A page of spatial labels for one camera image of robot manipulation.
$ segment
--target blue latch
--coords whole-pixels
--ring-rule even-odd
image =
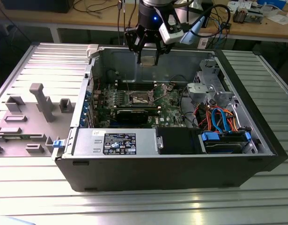
[[[52,146],[54,148],[64,148],[66,146],[67,139],[56,140],[53,142]]]
[[[251,134],[246,132],[245,135],[246,135],[246,138],[248,139],[248,141],[250,141],[251,140]]]
[[[201,136],[202,136],[203,141],[206,141],[206,140],[219,141],[220,140],[219,134],[216,132],[204,132]]]

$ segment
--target wire bundle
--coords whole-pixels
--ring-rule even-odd
[[[194,115],[197,116],[198,110],[203,110],[203,107],[197,106]],[[215,116],[220,115],[220,120],[216,123]],[[222,107],[216,105],[210,105],[205,108],[205,119],[203,119],[198,127],[207,130],[207,131],[215,131],[218,133],[223,133],[223,130],[220,128],[221,122],[223,123],[224,130],[229,131],[238,131],[236,127],[236,117],[235,115],[227,109],[223,109]]]
[[[78,9],[78,8],[76,7],[76,5],[77,5],[78,3],[80,3],[80,2],[82,2],[82,1],[84,1],[85,10]],[[104,8],[101,8],[101,9],[96,9],[96,10],[91,10],[90,8],[93,7],[93,6],[103,5],[103,4],[105,4],[106,2],[107,2],[107,0],[104,0],[103,3],[92,4],[92,5],[87,6],[87,5],[86,5],[86,0],[78,0],[77,2],[75,2],[75,3],[73,4],[73,8],[74,8],[76,11],[78,11],[78,12],[87,13],[87,14],[89,14],[89,15],[93,15],[93,16],[97,16],[98,18],[101,18],[99,15],[94,15],[94,14],[91,14],[91,13],[98,13],[98,14],[99,14],[100,11],[105,10],[105,9],[108,9],[108,8],[111,8],[111,7],[114,7],[114,6],[116,6],[116,5],[111,5],[111,6],[104,7]]]
[[[217,29],[221,29],[221,23],[223,22],[223,19],[221,16],[219,16],[218,11],[215,9],[216,13],[211,13],[209,19],[214,21],[214,25],[216,26]],[[228,39],[228,33],[229,33],[229,29],[225,28],[226,30],[226,35],[224,37],[222,36],[222,31],[219,34],[218,39],[215,41],[216,35],[214,36],[214,38],[209,41],[209,44],[206,46],[206,49],[209,47],[213,47],[217,48],[219,45],[223,45],[223,47],[225,46],[227,39]]]

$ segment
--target aluminum workbench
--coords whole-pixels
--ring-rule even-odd
[[[50,95],[52,102],[66,96],[75,103],[74,89],[89,63],[86,49],[87,45],[31,46],[0,89],[0,120],[8,95],[33,101],[28,91],[32,82],[46,83],[55,93]],[[288,154],[288,86],[261,56],[224,54]],[[248,72],[252,64],[259,72]],[[51,73],[53,68],[58,74]],[[264,73],[264,68],[272,72]],[[63,92],[57,82],[63,83]],[[0,157],[0,215],[37,225],[288,224],[288,160],[239,188],[78,193],[51,157]]]

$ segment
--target electrical wire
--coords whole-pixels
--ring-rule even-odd
[[[227,24],[229,23],[229,20],[230,20],[230,17],[231,17],[231,13],[230,13],[230,10],[227,6],[223,5],[223,4],[217,4],[217,5],[214,5],[214,6],[211,6],[210,8],[208,8],[207,10],[205,10],[202,14],[200,14],[200,16],[195,20],[194,23],[192,23],[191,27],[195,26],[202,17],[206,16],[208,13],[211,12],[211,10],[213,8],[216,8],[216,7],[222,7],[222,8],[225,8],[227,10],[227,13],[228,13],[228,18],[227,18],[227,21],[226,23],[221,27],[221,29],[218,29],[218,31],[214,34],[211,34],[211,35],[199,35],[197,33],[195,33],[194,31],[192,31],[192,29],[190,29],[190,32],[197,36],[197,37],[200,37],[200,38],[209,38],[209,37],[213,37],[215,36],[216,34],[220,33],[223,29],[225,29],[225,27],[227,27]]]
[[[175,4],[175,5],[173,5],[173,8],[181,8],[181,7],[189,6],[189,5],[192,4],[193,2],[194,2],[194,0],[191,0],[190,2],[187,1],[186,3]]]
[[[182,108],[181,108],[181,100],[182,100],[183,94],[184,94],[184,92],[185,92],[185,89],[186,89],[186,87],[183,88],[183,91],[182,91],[182,94],[181,94],[181,98],[180,98],[180,101],[179,101],[180,112],[181,112],[181,115],[183,115],[184,118],[185,118],[187,121],[189,121],[189,122],[192,124],[193,127],[197,127],[196,124],[194,124],[189,118],[187,118],[187,117],[185,116],[185,113],[183,113]]]
[[[73,9],[75,9],[76,11],[81,12],[81,13],[97,13],[97,12],[100,13],[100,11],[102,11],[102,10],[105,10],[105,9],[108,9],[108,8],[117,6],[117,4],[116,4],[116,5],[111,5],[111,6],[104,7],[104,8],[97,9],[97,10],[90,10],[90,9],[89,9],[90,7],[93,7],[93,6],[100,6],[100,5],[105,4],[105,3],[107,2],[107,0],[105,0],[105,2],[103,2],[103,3],[92,4],[92,5],[88,6],[88,8],[86,8],[86,11],[84,11],[84,10],[80,10],[80,9],[76,8],[76,5],[77,5],[78,3],[80,3],[80,2],[82,2],[82,1],[83,1],[83,0],[78,0],[77,2],[75,2],[75,3],[73,4]]]
[[[230,131],[230,127],[229,127],[228,124],[227,124],[226,115],[225,115],[224,111],[223,111],[222,109],[220,109],[220,108],[214,108],[213,111],[212,111],[212,113],[211,113],[211,121],[212,121],[212,123],[213,123],[213,126],[214,126],[215,128],[217,128],[218,131],[220,131],[220,132],[222,133],[222,130],[216,125],[215,118],[214,118],[215,112],[216,112],[217,110],[222,114],[223,125],[224,125],[225,130],[226,130],[226,131]]]
[[[123,31],[125,31],[125,0],[123,0]],[[123,45],[125,45],[125,35],[123,35]]]
[[[22,32],[22,30],[3,12],[0,7],[0,12],[18,29],[18,31],[31,43],[31,40]]]
[[[171,82],[172,82],[172,79],[173,79],[174,77],[177,77],[177,76],[182,77],[182,78],[188,83],[188,80],[186,79],[186,77],[183,76],[183,75],[181,75],[181,74],[177,74],[177,75],[172,76],[172,77],[170,78],[169,82],[171,83]]]
[[[118,9],[117,28],[118,28],[118,43],[119,43],[119,45],[120,45],[120,27],[119,27],[119,22],[120,22],[120,11],[121,11],[121,9]]]
[[[128,20],[128,24],[127,24],[127,28],[130,28],[130,26],[131,26],[131,20],[133,18],[133,14],[135,12],[135,8],[136,8],[136,0],[134,0],[133,11],[130,14],[130,17],[129,17],[129,20]]]
[[[233,118],[233,124],[234,124],[234,129],[235,129],[236,131],[238,131],[238,129],[237,129],[237,127],[236,127],[236,119],[235,119],[235,118]]]

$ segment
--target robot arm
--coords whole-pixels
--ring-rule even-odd
[[[192,44],[195,36],[201,37],[198,32],[205,20],[205,15],[215,7],[227,9],[226,24],[229,22],[229,9],[225,5],[215,5],[205,11],[198,10],[200,16],[192,18],[193,23],[189,25],[188,21],[180,21],[183,17],[180,9],[188,8],[187,6],[194,3],[194,0],[180,4],[174,4],[174,2],[172,0],[139,1],[138,24],[135,28],[125,32],[129,50],[138,54],[138,63],[140,63],[141,51],[146,44],[156,45],[155,65],[158,63],[159,56],[168,54],[176,42]]]

